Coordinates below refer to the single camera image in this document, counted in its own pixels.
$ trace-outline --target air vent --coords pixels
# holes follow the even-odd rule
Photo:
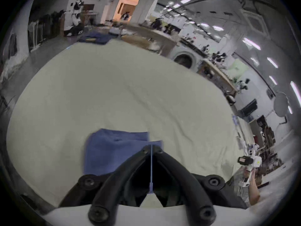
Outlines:
[[[243,16],[245,17],[246,21],[250,25],[251,29],[259,34],[261,34],[264,37],[269,38],[269,31],[266,26],[266,23],[263,19],[263,17],[257,13],[246,11],[246,10],[240,10]]]

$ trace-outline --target doorway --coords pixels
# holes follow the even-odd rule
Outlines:
[[[122,15],[125,13],[129,13],[127,21],[130,21],[136,5],[138,4],[139,0],[119,0],[118,5],[116,7],[113,20],[120,21],[122,20]]]

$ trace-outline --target washing machine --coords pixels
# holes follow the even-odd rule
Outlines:
[[[179,42],[170,52],[168,58],[176,63],[179,63],[186,68],[197,72],[200,60],[204,59],[206,55],[192,44],[184,44]]]

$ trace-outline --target round mirror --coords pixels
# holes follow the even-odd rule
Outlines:
[[[274,111],[279,117],[284,117],[288,111],[288,98],[283,92],[279,92],[275,96]]]

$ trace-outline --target floor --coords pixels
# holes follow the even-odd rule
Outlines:
[[[46,214],[54,207],[40,198],[27,185],[10,163],[6,151],[7,128],[13,108],[29,81],[49,60],[75,43],[76,40],[77,37],[63,38],[57,36],[43,42],[37,50],[30,53],[29,57],[19,66],[19,69],[2,84],[0,90],[2,100],[5,99],[5,102],[0,105],[0,166],[4,169],[4,174],[10,186],[40,214]]]

